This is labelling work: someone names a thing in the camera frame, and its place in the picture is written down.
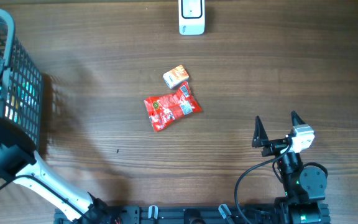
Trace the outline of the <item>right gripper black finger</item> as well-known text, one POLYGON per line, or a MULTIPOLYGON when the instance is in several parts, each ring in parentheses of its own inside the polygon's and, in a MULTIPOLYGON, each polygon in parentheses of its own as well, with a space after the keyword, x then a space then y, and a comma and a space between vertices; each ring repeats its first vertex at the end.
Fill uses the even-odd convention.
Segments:
POLYGON ((252 147, 265 147, 269 144, 269 138, 259 116, 255 117, 254 137, 252 147))
POLYGON ((292 121, 292 125, 293 126, 298 126, 298 125, 304 125, 306 124, 298 115, 298 113, 296 111, 292 111, 291 112, 291 121, 292 121))

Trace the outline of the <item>red snack packet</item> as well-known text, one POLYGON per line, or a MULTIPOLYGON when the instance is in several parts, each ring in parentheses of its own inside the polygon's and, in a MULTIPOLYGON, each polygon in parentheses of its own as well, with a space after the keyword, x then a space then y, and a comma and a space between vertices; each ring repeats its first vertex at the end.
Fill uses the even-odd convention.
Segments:
POLYGON ((149 120, 154 131, 159 132, 174 121, 192 113, 202 112, 190 90, 187 81, 184 81, 175 93, 151 96, 144 100, 149 120))

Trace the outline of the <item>orange tissue pack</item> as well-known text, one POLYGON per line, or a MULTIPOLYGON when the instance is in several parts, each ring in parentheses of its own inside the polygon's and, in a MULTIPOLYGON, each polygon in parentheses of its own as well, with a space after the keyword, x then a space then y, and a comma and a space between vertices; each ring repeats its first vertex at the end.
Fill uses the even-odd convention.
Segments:
POLYGON ((189 79, 189 74, 185 70, 183 65, 179 65, 168 72, 163 74, 163 79, 169 89, 173 89, 174 87, 178 86, 184 81, 187 81, 189 79))

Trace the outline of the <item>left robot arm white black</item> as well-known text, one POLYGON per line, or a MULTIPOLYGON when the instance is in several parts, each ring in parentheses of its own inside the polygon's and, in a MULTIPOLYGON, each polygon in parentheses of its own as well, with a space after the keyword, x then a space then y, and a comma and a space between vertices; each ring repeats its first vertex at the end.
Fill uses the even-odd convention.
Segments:
POLYGON ((107 205, 70 185, 36 151, 19 123, 0 117, 0 179, 31 189, 54 204, 72 223, 109 223, 107 205))

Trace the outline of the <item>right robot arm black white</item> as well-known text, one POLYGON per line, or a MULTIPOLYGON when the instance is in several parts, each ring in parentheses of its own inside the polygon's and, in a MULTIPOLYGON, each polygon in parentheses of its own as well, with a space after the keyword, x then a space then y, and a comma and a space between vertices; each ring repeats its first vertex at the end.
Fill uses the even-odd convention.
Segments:
POLYGON ((257 208, 255 217, 259 223, 330 223, 326 198, 328 170, 316 162, 304 163, 300 152, 309 148, 315 138, 313 128, 295 111, 291 112, 292 129, 284 138, 270 140, 261 119, 255 118, 252 147, 261 147, 262 156, 273 156, 285 191, 284 197, 275 199, 272 205, 257 208))

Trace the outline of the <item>white barcode scanner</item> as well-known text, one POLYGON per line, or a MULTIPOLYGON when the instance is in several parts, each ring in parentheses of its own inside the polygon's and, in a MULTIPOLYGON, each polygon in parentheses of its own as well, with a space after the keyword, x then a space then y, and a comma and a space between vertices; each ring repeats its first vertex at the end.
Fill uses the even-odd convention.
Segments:
POLYGON ((205 0, 178 0, 181 35, 201 35, 205 30, 205 0))

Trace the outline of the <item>grey plastic shopping basket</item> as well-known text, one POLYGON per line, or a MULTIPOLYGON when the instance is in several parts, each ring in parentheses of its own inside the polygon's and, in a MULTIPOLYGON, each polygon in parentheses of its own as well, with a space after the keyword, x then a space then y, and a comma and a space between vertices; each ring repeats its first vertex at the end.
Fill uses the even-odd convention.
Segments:
POLYGON ((0 116, 39 148, 44 80, 16 36, 12 16, 0 9, 0 116))

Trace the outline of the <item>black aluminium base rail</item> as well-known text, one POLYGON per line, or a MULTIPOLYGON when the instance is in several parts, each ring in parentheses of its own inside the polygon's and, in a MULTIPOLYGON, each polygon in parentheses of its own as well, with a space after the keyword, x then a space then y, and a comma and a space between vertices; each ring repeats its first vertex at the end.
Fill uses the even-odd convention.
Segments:
MULTIPOLYGON (((109 223, 244 223, 236 207, 110 207, 109 223)), ((251 223, 331 223, 326 204, 294 205, 286 210, 272 204, 246 205, 242 210, 251 223)))

